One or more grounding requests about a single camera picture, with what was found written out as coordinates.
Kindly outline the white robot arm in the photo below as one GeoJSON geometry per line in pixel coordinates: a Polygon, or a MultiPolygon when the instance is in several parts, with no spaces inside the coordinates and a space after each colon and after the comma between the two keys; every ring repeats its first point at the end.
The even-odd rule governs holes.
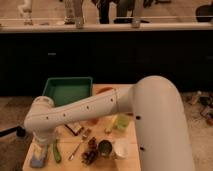
{"type": "Polygon", "coordinates": [[[53,142],[66,123],[132,113],[142,171],[195,171],[184,105],[176,86],[162,76],[114,88],[56,107],[51,98],[34,99],[24,127],[39,145],[53,142]]]}

